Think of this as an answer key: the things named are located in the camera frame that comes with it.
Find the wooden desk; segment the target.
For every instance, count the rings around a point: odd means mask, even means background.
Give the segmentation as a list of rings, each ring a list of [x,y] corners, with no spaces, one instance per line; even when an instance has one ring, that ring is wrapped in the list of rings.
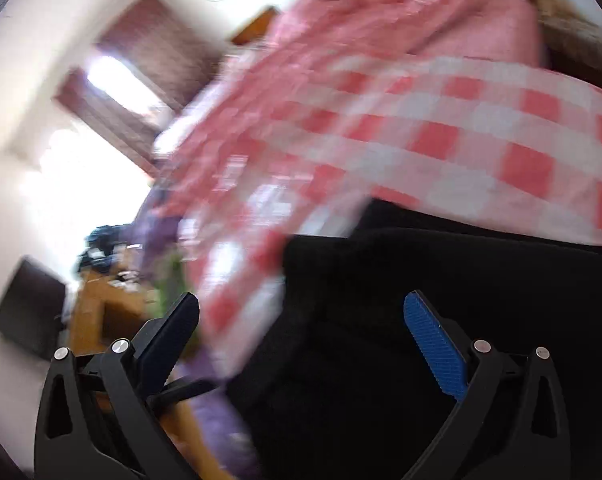
[[[133,335],[148,320],[151,288],[137,275],[140,247],[118,248],[108,274],[87,269],[80,272],[80,288],[69,321],[68,346],[79,356],[106,349],[106,344]],[[205,445],[189,405],[183,401],[159,417],[177,448],[203,479],[229,479]]]

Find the brown wooden nightstand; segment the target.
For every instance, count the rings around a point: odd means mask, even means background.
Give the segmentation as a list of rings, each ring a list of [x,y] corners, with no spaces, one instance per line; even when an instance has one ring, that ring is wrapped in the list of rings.
[[[264,8],[231,37],[231,43],[234,46],[241,47],[245,44],[250,44],[252,41],[259,40],[266,34],[269,25],[277,18],[278,14],[279,10],[276,6]]]

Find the dark red curtain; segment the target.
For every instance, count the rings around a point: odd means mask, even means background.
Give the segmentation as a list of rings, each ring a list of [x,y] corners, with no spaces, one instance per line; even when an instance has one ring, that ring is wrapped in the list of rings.
[[[209,84],[221,49],[164,0],[137,0],[66,75],[54,100],[146,174],[153,144]]]

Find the black pants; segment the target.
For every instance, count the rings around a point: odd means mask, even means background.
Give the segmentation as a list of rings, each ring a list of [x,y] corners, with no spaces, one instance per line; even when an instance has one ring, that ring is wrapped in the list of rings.
[[[602,479],[602,246],[373,200],[228,382],[266,479]]]

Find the pink crumpled quilt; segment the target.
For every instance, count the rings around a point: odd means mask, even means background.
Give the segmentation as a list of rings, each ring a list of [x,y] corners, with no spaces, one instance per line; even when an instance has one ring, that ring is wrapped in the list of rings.
[[[527,0],[297,0],[269,26],[223,105],[276,120],[388,116],[414,96],[543,110],[542,41]]]

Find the pink checkered bed sheet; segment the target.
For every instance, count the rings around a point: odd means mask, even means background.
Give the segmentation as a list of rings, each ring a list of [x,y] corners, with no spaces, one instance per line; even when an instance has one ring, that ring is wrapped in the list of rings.
[[[522,64],[332,55],[235,82],[167,159],[147,217],[176,222],[224,374],[278,312],[293,234],[342,236],[367,200],[602,246],[602,90]]]

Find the green cloth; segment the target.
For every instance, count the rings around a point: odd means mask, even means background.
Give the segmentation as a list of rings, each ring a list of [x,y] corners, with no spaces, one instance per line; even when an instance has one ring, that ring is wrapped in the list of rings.
[[[152,318],[163,318],[179,303],[186,292],[191,292],[191,286],[186,276],[185,262],[176,247],[173,247],[157,261],[152,287],[153,295],[155,295],[152,306],[149,308]],[[189,328],[189,337],[179,357],[183,361],[191,359],[200,347],[198,321],[190,321],[186,327]]]

